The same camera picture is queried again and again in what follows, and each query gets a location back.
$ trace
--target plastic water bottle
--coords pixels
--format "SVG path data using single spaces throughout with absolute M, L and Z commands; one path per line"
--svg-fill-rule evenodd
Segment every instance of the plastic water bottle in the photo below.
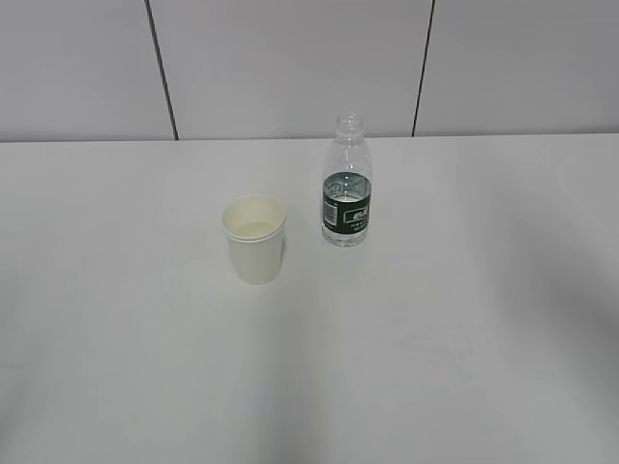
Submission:
M 364 119 L 353 113 L 338 116 L 322 178 L 322 235 L 327 242 L 353 247 L 365 239 L 370 197 L 371 156 Z

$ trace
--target table surface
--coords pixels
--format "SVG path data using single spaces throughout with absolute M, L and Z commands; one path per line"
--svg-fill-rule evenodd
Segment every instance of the table surface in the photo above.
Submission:
M 0 145 L 0 462 L 619 461 L 619 135 Z M 221 211 L 284 200 L 280 277 Z

